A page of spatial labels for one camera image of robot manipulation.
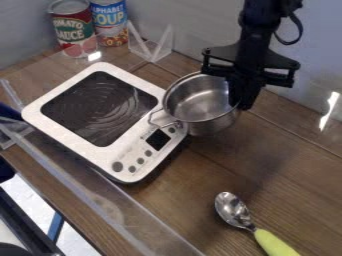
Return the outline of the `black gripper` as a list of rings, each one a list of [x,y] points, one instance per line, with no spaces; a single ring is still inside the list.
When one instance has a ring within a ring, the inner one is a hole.
[[[259,58],[259,54],[241,51],[239,43],[227,46],[209,47],[202,50],[203,61],[201,72],[207,75],[230,78],[235,72],[243,75],[259,76],[267,85],[291,88],[294,75],[301,68],[298,61],[285,57],[269,49]],[[261,89],[262,80],[249,80],[243,86],[239,76],[233,76],[229,81],[229,102],[237,106],[241,101],[241,109],[249,110]]]

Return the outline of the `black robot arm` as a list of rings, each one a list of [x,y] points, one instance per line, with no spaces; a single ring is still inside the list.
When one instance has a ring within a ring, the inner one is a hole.
[[[271,37],[286,46],[295,44],[304,35],[304,25],[295,11],[304,0],[245,0],[239,13],[239,40],[227,46],[202,50],[201,72],[223,77],[229,83],[229,103],[249,110],[266,85],[291,88],[301,63],[270,49]],[[277,33],[283,18],[297,28],[298,37],[286,41]]]

